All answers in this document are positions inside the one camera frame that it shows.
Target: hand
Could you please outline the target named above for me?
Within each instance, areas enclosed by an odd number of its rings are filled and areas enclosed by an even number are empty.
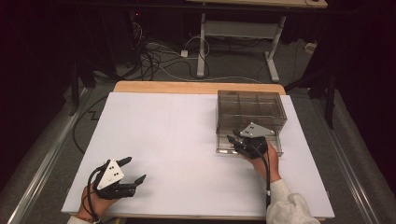
[[[107,209],[116,201],[119,199],[113,199],[113,200],[106,200],[106,199],[101,199],[99,196],[94,192],[93,190],[93,184],[91,184],[91,202],[93,206],[93,211],[95,214],[100,218],[102,217]],[[81,206],[79,207],[78,213],[76,214],[76,217],[82,218],[82,219],[93,219],[93,217],[90,215],[91,209],[88,204],[88,196],[87,196],[87,187],[84,188],[82,191],[81,195]]]
[[[282,177],[279,174],[279,157],[277,156],[276,149],[272,146],[270,142],[267,142],[268,145],[268,151],[263,155],[265,160],[267,161],[268,164],[268,156],[270,159],[269,166],[270,166],[270,182],[277,181],[281,179]],[[262,161],[262,158],[257,158],[257,159],[249,159],[245,158],[247,161],[249,161],[256,172],[263,178],[267,179],[267,170],[265,169],[264,162]]]

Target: clear plastic box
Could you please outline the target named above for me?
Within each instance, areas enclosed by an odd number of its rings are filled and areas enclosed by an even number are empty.
[[[244,130],[253,122],[272,131],[266,134],[278,155],[282,155],[279,133],[287,117],[277,92],[264,91],[218,91],[217,152],[237,154],[227,135],[235,137],[233,130]]]

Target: white table surface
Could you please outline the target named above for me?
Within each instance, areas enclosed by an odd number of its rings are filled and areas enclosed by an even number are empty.
[[[334,217],[289,96],[279,170],[317,218]],[[145,182],[107,214],[118,217],[264,219],[264,184],[239,157],[216,153],[215,94],[110,93],[62,209],[76,213],[91,172],[108,159],[133,157],[121,183]]]

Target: person's arm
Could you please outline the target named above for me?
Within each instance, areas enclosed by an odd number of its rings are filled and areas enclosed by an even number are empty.
[[[106,200],[106,199],[101,199],[98,197],[98,195],[93,191],[92,185],[91,185],[91,200],[92,200],[92,206],[93,206],[93,211],[95,214],[99,217],[102,217],[107,209],[118,199],[113,199],[113,200]],[[88,199],[87,199],[87,188],[85,188],[82,192],[81,195],[81,206],[78,209],[78,212],[75,216],[71,216],[67,224],[87,224],[87,223],[93,223],[93,217],[91,215],[91,209],[88,206]]]
[[[266,221],[268,224],[317,224],[319,221],[311,216],[304,197],[298,193],[291,193],[285,180],[279,174],[279,159],[276,150],[268,142],[268,152],[264,158],[269,158],[271,204],[267,208]],[[266,180],[266,169],[261,158],[249,161],[256,172]]]

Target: white sleeve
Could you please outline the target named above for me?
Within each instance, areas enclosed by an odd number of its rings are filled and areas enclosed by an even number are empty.
[[[311,216],[304,197],[291,193],[285,180],[271,183],[271,204],[267,209],[268,224],[318,224]]]
[[[77,217],[70,216],[67,224],[91,224],[91,222],[87,222],[87,221],[81,220]]]

